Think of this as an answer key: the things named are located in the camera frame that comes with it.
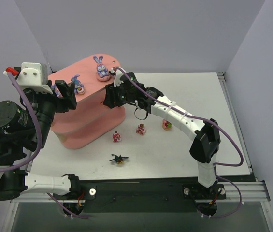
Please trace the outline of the small purple bunny with cake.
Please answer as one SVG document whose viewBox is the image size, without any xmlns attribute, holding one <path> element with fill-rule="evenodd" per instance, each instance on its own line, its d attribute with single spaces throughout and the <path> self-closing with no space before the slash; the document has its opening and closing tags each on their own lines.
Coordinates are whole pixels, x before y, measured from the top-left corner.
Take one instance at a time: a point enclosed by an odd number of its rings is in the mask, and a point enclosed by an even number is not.
<svg viewBox="0 0 273 232">
<path fill-rule="evenodd" d="M 85 93 L 84 84 L 78 79 L 80 75 L 75 75 L 71 78 L 71 82 L 74 83 L 74 92 L 76 95 L 83 95 Z"/>
</svg>

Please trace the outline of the strawberry cake slice toy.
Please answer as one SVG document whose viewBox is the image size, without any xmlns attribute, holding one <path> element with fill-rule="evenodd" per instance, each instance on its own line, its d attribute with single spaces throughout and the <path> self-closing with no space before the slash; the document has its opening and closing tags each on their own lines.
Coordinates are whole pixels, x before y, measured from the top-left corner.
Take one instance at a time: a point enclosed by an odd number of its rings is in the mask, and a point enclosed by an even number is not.
<svg viewBox="0 0 273 232">
<path fill-rule="evenodd" d="M 136 133 L 139 135 L 145 135 L 146 133 L 146 127 L 143 123 L 139 124 L 137 129 L 136 129 Z"/>
</svg>

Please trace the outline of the black winged toy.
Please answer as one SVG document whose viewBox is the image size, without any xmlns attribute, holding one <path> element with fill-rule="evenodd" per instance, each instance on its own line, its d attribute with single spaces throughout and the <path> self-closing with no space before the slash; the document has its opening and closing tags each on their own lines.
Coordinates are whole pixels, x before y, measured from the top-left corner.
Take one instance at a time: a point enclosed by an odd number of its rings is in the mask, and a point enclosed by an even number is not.
<svg viewBox="0 0 273 232">
<path fill-rule="evenodd" d="M 115 163 L 115 164 L 122 164 L 126 159 L 129 159 L 129 157 L 127 156 L 122 156 L 122 155 L 116 155 L 116 154 L 112 154 L 111 155 L 113 158 L 111 160 L 109 160 L 109 162 L 111 163 Z"/>
</svg>

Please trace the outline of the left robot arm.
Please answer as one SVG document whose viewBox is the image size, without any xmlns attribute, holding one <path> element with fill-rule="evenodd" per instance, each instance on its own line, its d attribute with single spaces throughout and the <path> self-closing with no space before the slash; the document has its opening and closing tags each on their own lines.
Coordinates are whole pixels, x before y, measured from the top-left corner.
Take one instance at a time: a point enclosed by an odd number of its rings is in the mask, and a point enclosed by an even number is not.
<svg viewBox="0 0 273 232">
<path fill-rule="evenodd" d="M 0 102 L 0 201 L 29 192 L 53 193 L 67 199 L 83 193 L 74 174 L 49 177 L 23 170 L 44 148 L 55 114 L 77 106 L 74 83 L 56 80 L 47 86 L 49 93 L 22 90 L 22 106 L 14 101 Z"/>
</svg>

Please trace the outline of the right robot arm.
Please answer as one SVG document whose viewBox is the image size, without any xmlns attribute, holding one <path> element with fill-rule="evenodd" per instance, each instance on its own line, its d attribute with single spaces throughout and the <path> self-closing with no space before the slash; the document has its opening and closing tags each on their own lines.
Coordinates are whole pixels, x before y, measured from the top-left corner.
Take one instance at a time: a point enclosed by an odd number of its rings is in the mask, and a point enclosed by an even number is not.
<svg viewBox="0 0 273 232">
<path fill-rule="evenodd" d="M 194 119 L 161 91 L 139 83 L 133 72 L 123 74 L 120 70 L 111 69 L 109 76 L 114 81 L 105 87 L 103 105 L 110 109 L 134 105 L 147 114 L 169 121 L 192 141 L 189 152 L 198 164 L 198 183 L 207 189 L 213 187 L 217 183 L 214 162 L 221 142 L 217 122 Z"/>
</svg>

